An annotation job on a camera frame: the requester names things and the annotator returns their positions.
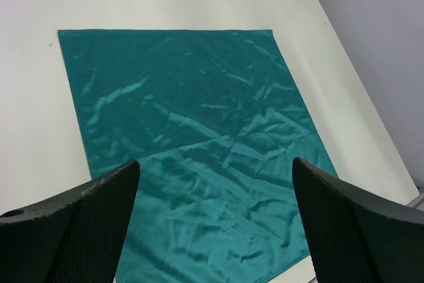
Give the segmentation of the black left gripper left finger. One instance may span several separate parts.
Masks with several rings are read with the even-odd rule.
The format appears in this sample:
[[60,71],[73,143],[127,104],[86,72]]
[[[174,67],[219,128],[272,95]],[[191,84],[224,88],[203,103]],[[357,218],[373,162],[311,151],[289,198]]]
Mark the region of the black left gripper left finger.
[[140,180],[130,160],[1,215],[2,282],[113,282]]

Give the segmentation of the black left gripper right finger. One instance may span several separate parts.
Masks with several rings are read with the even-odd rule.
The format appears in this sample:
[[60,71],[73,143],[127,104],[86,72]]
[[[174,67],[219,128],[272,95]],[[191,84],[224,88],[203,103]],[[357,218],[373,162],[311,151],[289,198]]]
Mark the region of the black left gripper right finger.
[[292,180],[318,282],[423,281],[422,211],[299,157]]

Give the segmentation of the teal satin napkin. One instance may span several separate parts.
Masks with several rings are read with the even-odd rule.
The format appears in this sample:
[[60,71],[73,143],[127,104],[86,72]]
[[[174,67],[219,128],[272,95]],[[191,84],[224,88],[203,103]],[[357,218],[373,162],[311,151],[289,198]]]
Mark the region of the teal satin napkin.
[[136,160],[118,282],[267,282],[309,256],[292,183],[335,169],[270,30],[60,30],[89,170]]

